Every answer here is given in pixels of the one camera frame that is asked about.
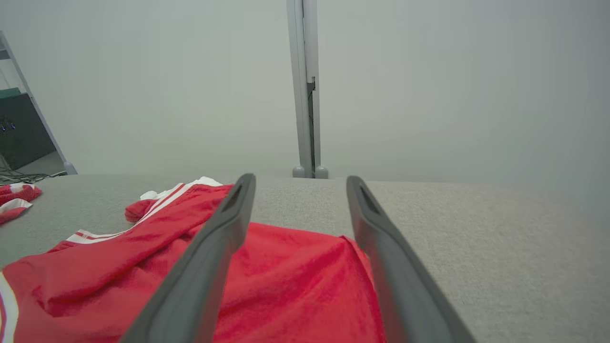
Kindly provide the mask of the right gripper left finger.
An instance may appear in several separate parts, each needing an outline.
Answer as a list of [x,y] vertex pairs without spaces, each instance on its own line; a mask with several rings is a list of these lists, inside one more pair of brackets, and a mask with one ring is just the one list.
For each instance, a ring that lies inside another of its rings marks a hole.
[[122,343],[212,343],[232,256],[247,237],[256,178],[240,176]]

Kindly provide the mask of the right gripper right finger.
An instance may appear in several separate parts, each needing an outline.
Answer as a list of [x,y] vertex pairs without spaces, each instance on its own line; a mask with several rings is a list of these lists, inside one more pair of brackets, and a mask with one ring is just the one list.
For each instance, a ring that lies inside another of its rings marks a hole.
[[354,237],[368,256],[387,343],[476,343],[372,191],[346,179]]

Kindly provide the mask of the red white basketball jersey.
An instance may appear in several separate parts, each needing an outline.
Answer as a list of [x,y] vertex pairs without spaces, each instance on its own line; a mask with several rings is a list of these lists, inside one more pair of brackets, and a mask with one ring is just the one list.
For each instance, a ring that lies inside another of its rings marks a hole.
[[[231,190],[210,178],[144,193],[132,227],[78,230],[0,271],[0,343],[118,343]],[[251,223],[214,343],[386,343],[366,255],[348,237]]]

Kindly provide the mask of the red white basketball shorts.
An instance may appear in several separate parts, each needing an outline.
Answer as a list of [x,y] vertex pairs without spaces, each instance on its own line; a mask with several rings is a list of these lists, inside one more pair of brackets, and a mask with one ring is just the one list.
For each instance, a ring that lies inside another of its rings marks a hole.
[[0,186],[0,226],[22,215],[41,194],[41,189],[33,184]]

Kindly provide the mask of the black equipment box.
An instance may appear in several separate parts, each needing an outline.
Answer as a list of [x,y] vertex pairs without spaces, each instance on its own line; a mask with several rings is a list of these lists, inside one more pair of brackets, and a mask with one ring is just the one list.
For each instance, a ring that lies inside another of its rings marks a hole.
[[20,169],[56,151],[29,95],[0,99],[0,156]]

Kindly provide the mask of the slanted grey frame post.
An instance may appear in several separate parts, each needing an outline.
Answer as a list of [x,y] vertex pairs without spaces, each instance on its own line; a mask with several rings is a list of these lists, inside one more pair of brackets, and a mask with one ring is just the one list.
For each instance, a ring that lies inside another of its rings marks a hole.
[[6,38],[6,34],[0,30],[0,41],[2,41],[2,45],[4,45],[4,47],[6,48],[7,54],[10,57],[10,60],[13,62],[13,65],[17,71],[17,74],[22,82],[22,84],[24,85],[25,89],[26,89],[26,93],[28,94],[35,110],[36,113],[41,121],[41,123],[43,124],[48,136],[50,137],[50,140],[52,141],[56,152],[59,154],[59,157],[61,158],[62,162],[63,162],[63,167],[65,172],[68,175],[72,175],[72,174],[78,174],[78,172],[76,171],[76,168],[74,167],[74,165],[72,165],[72,163],[70,163],[70,161],[65,157],[65,155],[63,154],[63,151],[61,150],[59,144],[57,143],[57,140],[54,137],[54,134],[52,133],[50,126],[48,125],[42,111],[40,110],[39,105],[37,104],[37,101],[31,91],[31,88],[29,87],[28,81],[26,80],[22,69],[17,61],[17,58],[15,57],[15,54],[8,42],[8,39]]

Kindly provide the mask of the grey partition post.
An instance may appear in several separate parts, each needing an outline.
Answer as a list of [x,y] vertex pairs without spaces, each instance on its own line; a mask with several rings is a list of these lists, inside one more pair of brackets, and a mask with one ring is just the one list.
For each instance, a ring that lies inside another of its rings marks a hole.
[[286,0],[299,165],[293,177],[328,179],[322,165],[318,0]]

